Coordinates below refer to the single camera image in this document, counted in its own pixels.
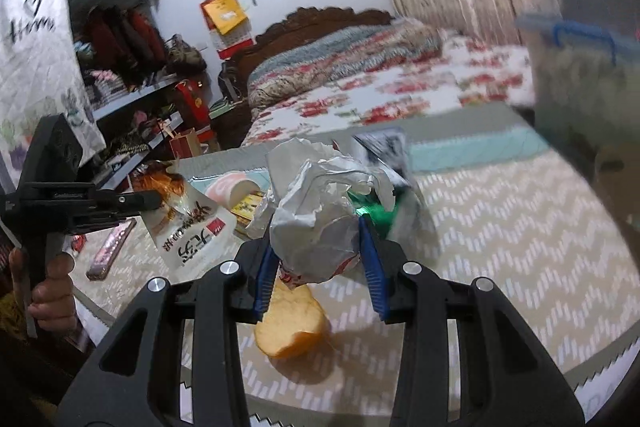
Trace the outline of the person's left hand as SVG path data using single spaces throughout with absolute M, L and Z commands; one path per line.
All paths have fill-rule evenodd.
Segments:
M 25 309 L 23 283 L 26 281 L 24 255 L 11 251 L 10 269 L 16 303 Z M 75 261 L 66 253 L 59 253 L 47 265 L 47 277 L 32 290 L 32 302 L 26 308 L 40 329 L 53 334 L 67 335 L 77 326 L 74 284 L 70 278 Z

